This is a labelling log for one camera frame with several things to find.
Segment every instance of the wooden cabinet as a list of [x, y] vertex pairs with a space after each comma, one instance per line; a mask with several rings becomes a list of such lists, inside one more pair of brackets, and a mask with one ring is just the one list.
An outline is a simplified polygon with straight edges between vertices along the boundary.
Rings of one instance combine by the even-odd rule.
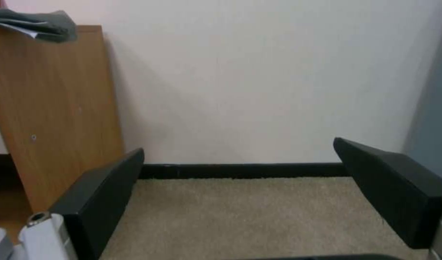
[[124, 154], [100, 26], [71, 43], [0, 28], [0, 131], [33, 211]]

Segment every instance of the blue wall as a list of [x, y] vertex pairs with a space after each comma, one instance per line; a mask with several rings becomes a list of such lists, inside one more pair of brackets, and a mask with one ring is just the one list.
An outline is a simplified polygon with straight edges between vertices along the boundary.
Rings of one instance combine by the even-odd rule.
[[442, 176], [442, 44], [404, 148], [411, 158]]

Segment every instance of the gray towel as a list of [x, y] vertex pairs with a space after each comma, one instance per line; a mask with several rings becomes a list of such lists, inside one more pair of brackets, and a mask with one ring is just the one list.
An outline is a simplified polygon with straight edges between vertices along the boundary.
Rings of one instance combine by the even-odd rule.
[[31, 14], [0, 8], [0, 25], [49, 42], [63, 43], [77, 38], [76, 24], [62, 10]]

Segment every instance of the floor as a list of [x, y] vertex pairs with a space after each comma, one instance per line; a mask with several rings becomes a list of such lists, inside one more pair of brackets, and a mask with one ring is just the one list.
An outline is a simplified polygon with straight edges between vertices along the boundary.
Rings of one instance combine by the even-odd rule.
[[19, 243], [19, 231], [31, 214], [33, 213], [17, 173], [1, 171], [0, 227], [6, 229], [13, 243]]
[[101, 260], [381, 253], [423, 260], [348, 177], [137, 181]]

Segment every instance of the black baseboard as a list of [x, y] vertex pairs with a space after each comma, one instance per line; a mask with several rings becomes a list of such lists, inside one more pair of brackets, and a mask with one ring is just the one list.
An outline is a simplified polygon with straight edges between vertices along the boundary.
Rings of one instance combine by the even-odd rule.
[[342, 163], [144, 164], [139, 179], [347, 177]]

